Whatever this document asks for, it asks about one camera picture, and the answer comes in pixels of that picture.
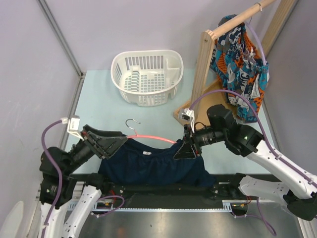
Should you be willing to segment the pink clothes hanger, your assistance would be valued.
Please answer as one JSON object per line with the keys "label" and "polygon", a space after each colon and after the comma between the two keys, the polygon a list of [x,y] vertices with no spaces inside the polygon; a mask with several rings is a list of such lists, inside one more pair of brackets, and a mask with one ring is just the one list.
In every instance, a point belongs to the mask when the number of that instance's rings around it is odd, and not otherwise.
{"label": "pink clothes hanger", "polygon": [[125,125],[129,129],[133,130],[133,132],[134,132],[134,134],[127,136],[128,139],[146,138],[146,139],[160,140],[160,141],[168,142],[168,143],[171,143],[171,144],[175,144],[176,143],[176,141],[174,141],[174,140],[170,140],[170,139],[167,139],[167,138],[164,138],[164,137],[160,137],[160,136],[138,134],[137,131],[128,124],[130,121],[133,121],[133,122],[135,122],[137,124],[140,124],[140,122],[136,121],[135,119],[127,119],[125,121]]}

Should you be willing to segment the navy blue shorts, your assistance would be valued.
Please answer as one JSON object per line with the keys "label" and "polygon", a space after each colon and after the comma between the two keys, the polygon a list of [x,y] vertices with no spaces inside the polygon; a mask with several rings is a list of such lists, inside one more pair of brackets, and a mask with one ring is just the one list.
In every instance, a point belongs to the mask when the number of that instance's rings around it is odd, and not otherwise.
{"label": "navy blue shorts", "polygon": [[202,157],[174,159],[183,141],[158,149],[128,139],[110,158],[102,160],[98,173],[122,185],[170,185],[212,187],[216,177],[205,169]]}

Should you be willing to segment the colourful patterned shorts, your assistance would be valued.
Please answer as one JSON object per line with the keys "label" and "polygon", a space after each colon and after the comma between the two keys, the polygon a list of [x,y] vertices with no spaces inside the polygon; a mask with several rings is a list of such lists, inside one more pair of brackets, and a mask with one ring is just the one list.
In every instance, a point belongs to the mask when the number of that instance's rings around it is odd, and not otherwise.
{"label": "colourful patterned shorts", "polygon": [[245,23],[221,35],[215,41],[210,68],[216,73],[222,88],[241,95],[225,93],[227,104],[236,107],[238,119],[257,122],[251,110],[258,113],[269,81],[269,63],[263,65],[256,46],[249,39]]}

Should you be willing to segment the lilac clothes hanger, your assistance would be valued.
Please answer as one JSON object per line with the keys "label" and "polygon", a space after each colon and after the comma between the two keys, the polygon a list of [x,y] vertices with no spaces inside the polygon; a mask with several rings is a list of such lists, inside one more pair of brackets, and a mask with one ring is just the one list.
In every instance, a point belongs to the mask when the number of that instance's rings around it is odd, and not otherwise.
{"label": "lilac clothes hanger", "polygon": [[263,65],[266,66],[267,65],[267,61],[266,61],[266,58],[265,58],[264,49],[262,47],[262,44],[261,44],[261,41],[260,41],[258,35],[256,34],[254,28],[251,25],[252,19],[253,19],[253,17],[251,16],[250,20],[249,21],[245,21],[244,23],[245,23],[246,27],[252,33],[253,37],[255,38],[255,41],[256,41],[256,43],[257,43],[257,45],[259,47],[260,53],[261,53],[261,58],[262,58],[262,61],[263,61]]}

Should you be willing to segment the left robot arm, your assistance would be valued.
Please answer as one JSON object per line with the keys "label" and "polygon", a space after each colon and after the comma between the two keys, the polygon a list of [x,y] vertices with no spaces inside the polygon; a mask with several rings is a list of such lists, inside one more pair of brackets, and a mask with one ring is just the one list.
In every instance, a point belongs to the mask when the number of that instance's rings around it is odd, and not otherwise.
{"label": "left robot arm", "polygon": [[106,176],[92,173],[87,176],[80,196],[71,215],[66,212],[72,200],[77,179],[72,176],[80,166],[94,155],[100,159],[111,158],[128,140],[119,131],[101,131],[88,125],[82,131],[73,130],[79,142],[69,152],[58,147],[47,147],[45,135],[58,120],[44,129],[41,135],[43,154],[40,172],[41,238],[76,238],[88,218],[94,204],[109,194],[110,182]]}

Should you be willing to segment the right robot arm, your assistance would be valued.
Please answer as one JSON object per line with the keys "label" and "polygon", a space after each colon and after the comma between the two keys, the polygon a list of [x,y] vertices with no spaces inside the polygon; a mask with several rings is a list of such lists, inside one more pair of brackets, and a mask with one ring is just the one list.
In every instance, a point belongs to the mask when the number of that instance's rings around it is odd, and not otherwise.
{"label": "right robot arm", "polygon": [[182,109],[179,117],[186,121],[183,144],[175,159],[196,159],[202,147],[224,142],[235,155],[246,157],[261,165],[279,181],[270,182],[236,174],[229,185],[229,195],[240,199],[243,195],[268,199],[285,206],[293,215],[311,221],[317,217],[317,177],[292,162],[266,141],[264,134],[251,126],[236,122],[231,110],[224,105],[207,110],[209,125],[195,128],[194,111]]}

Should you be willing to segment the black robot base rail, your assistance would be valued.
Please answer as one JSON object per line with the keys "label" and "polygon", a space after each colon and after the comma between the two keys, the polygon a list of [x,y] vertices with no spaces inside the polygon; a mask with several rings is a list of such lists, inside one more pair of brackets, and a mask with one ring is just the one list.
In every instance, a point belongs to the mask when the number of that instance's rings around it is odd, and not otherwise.
{"label": "black robot base rail", "polygon": [[234,187],[241,174],[216,174],[216,183],[209,187],[198,187],[175,183],[172,185],[121,185],[106,182],[102,197],[114,196],[99,202],[97,211],[118,207],[125,199],[121,210],[210,210],[223,208],[225,201],[244,206],[256,198],[243,195]]}

